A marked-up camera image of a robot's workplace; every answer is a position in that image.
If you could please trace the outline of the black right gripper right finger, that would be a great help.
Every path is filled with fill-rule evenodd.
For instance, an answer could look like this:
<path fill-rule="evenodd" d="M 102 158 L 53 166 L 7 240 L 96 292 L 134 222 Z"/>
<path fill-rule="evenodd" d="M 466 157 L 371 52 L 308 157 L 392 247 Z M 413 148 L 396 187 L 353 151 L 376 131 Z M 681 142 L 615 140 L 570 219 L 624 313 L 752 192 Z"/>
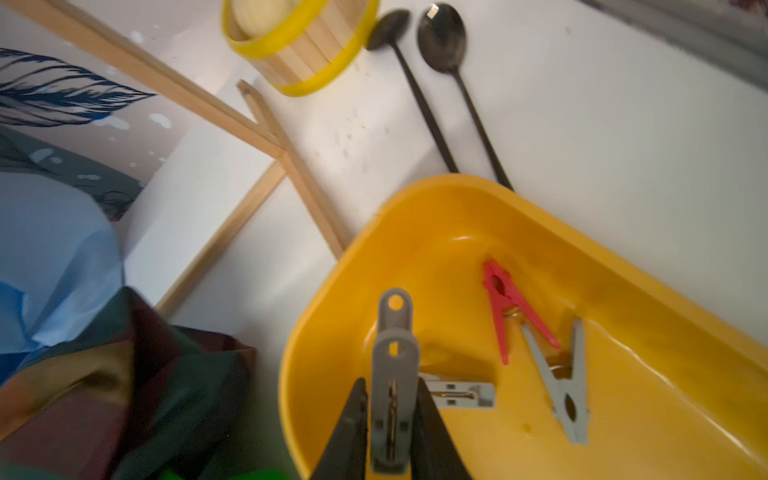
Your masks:
<path fill-rule="evenodd" d="M 414 480 L 471 479 L 423 379 L 418 380 L 410 456 Z"/>

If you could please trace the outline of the red plastic clothespin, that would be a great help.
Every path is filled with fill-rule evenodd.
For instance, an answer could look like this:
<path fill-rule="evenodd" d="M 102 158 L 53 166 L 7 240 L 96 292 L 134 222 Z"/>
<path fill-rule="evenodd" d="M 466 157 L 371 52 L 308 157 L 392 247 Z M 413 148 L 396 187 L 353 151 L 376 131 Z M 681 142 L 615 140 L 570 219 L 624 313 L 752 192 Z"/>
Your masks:
<path fill-rule="evenodd" d="M 483 286 L 488 293 L 500 360 L 503 365 L 509 364 L 509 342 L 506 334 L 505 314 L 514 308 L 523 313 L 552 347 L 561 348 L 554 333 L 515 285 L 507 270 L 491 259 L 482 264 L 482 271 Z"/>

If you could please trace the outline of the white clothespin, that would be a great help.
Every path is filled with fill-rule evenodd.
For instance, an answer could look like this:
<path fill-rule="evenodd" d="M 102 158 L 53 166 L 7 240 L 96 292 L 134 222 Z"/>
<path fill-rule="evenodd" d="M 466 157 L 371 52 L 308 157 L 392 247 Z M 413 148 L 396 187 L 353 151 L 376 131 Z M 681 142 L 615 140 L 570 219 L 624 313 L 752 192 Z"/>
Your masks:
<path fill-rule="evenodd" d="M 589 410 L 587 402 L 586 333 L 583 321 L 576 318 L 572 325 L 571 374 L 557 378 L 545 356 L 536 344 L 533 333 L 526 324 L 521 325 L 522 335 L 532 355 L 534 364 L 553 404 L 553 416 L 561 423 L 571 444 L 588 444 Z"/>

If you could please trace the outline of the grey clothespin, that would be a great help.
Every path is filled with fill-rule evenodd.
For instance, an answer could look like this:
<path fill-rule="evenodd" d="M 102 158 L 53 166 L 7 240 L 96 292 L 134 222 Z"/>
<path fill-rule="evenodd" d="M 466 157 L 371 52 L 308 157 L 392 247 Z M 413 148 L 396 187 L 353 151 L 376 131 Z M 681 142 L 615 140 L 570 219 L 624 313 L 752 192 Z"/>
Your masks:
<path fill-rule="evenodd" d="M 438 408 L 493 409 L 496 405 L 496 390 L 492 383 L 426 373 L 421 373 L 420 378 Z"/>
<path fill-rule="evenodd" d="M 379 475 L 404 475 L 410 463 L 420 364 L 412 325 L 410 295 L 400 288 L 385 291 L 378 304 L 370 391 L 370 469 Z"/>

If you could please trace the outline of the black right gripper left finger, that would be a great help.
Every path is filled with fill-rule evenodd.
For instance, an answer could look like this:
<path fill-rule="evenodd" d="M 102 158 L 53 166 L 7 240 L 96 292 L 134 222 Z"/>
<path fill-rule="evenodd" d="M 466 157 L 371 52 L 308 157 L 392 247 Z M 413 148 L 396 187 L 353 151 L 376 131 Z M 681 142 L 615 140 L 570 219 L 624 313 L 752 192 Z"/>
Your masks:
<path fill-rule="evenodd" d="M 310 479 L 364 479 L 367 439 L 368 394 L 365 379 L 358 378 Z"/>

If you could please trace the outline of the dark multicolour plaid shirt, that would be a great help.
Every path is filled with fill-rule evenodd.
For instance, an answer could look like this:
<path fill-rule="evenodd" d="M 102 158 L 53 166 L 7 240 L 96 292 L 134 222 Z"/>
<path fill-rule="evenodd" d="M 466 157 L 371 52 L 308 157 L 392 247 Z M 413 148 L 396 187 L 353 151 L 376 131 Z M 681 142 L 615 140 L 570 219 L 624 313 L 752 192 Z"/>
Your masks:
<path fill-rule="evenodd" d="M 1 359 L 5 479 L 217 479 L 255 350 L 120 290 L 75 339 Z"/>

